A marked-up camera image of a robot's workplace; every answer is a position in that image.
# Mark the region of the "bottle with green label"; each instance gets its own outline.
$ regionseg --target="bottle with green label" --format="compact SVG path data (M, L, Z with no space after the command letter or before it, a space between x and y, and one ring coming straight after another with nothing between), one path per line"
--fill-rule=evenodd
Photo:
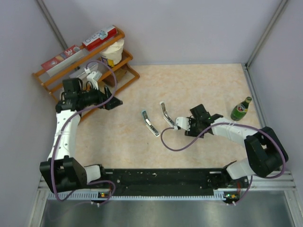
M231 119L234 121L241 120L246 115L251 100L251 97L246 97L243 102L236 105L235 108L232 110Z

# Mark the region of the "wall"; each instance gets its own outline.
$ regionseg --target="wall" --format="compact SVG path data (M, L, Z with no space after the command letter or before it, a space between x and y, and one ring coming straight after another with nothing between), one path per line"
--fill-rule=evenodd
M26 226L55 130L54 101L33 79L61 51L33 0L0 8L0 222Z
M114 24L132 64L246 62L280 0L45 0L68 45Z
M291 0L250 72L268 125L289 155L287 167L303 199L303 1Z

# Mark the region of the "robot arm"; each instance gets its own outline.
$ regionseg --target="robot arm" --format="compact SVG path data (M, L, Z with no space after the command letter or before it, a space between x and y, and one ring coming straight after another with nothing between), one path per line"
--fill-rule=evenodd
M226 171L231 179L239 179L249 175L266 177L282 165L282 159L278 151L260 132L233 126L233 121L219 114L211 116L202 104L190 109L190 111L193 117L179 117L176 120L177 125L186 130L186 136L196 137L210 125L224 122L227 124L216 125L208 133L226 137L245 147L248 158L231 163L226 167ZM273 138L280 147L285 160L288 161L288 155L274 131L269 127L264 127L261 130Z
M58 192L86 188L88 183L101 178L104 174L102 165L83 167L73 158L75 154L76 131L81 115L71 118L64 131L62 131L63 125L72 115L87 106L98 105L111 96L108 87L104 87L104 93L99 90L97 80L100 77L101 73L98 71L88 75L88 81L93 86L93 89L89 91L83 90L82 81L78 78L63 81L64 100L60 100L56 105L57 127L53 147L47 161L40 163L40 172L52 192L50 166L55 143L59 135L61 135L61 139L54 159L54 176ZM121 100L113 97L107 104L99 108L110 110L122 104Z

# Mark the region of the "floor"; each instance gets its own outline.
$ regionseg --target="floor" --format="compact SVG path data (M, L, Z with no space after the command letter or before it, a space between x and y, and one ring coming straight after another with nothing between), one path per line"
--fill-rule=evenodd
M166 149L145 126L146 110L158 131L164 121L159 102L164 101L170 117L190 116L189 109L203 104L210 114L229 118L233 107L250 95L240 64L134 66L140 79L117 97L123 105L98 110L77 129L75 158L83 165L105 168L195 168L222 167L246 157L245 149L225 138L207 134L188 149ZM259 127L254 104L240 121ZM181 148L193 138L184 131L167 131L164 140Z
M99 209L77 203L47 201L40 227L294 227L284 192L250 192L235 207L221 201L111 201Z

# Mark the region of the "wooden rack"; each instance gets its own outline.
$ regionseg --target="wooden rack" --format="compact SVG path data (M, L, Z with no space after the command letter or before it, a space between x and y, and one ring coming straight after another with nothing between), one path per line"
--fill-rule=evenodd
M76 61L75 63L71 64L70 66L68 66L67 68L63 69L62 71L60 71L59 73L57 73L56 75L50 77L50 79L46 82L43 82L40 79L40 76L43 75L44 73L46 73L46 71L44 69L33 73L33 76L35 77L35 79L37 79L37 81L44 87L44 89L55 99L55 101L57 102L58 99L56 98L56 96L54 95L54 92L56 92L57 90L59 90L60 88L62 88L63 84L62 81L60 81L60 83L53 87L53 88L49 88L49 86L54 83L57 82L59 79L61 79L62 77L64 77L67 73L69 73L70 71L74 70L75 68L79 67L81 64L83 64L84 62L86 62L87 60L89 60L90 58L92 58L93 56L95 56L96 54L98 54L100 51L104 50L105 48L109 47L110 45L112 45L113 43L115 43L116 41L118 41L119 39L122 39L125 37L124 32L117 28L117 34L110 40L108 40L107 42L103 43L102 45L100 45L99 47L95 48L94 50L92 50L91 52L89 52L88 55L84 56L83 58L79 59L78 61ZM134 81L136 81L137 79L139 79L140 75L139 73L137 73L133 68L131 68L128 64L128 62L130 60L133 59L133 56L126 50L123 49L122 52L122 60L115 65L114 67L112 67L113 71L116 71L119 68L123 68L125 70L127 70L128 72L132 73L134 75L134 78L132 78L131 80L129 80L126 84L124 84L123 86L121 86L117 91L116 94L119 94L121 91L123 91L124 89L126 89L128 86L130 86ZM108 70L107 72L103 73L102 77L99 79L99 83L104 80L105 78L107 78L108 76L111 75L111 72ZM96 111L96 109L93 109L89 112L87 112L83 117L82 117L82 121L87 118L89 115L91 115L94 111Z

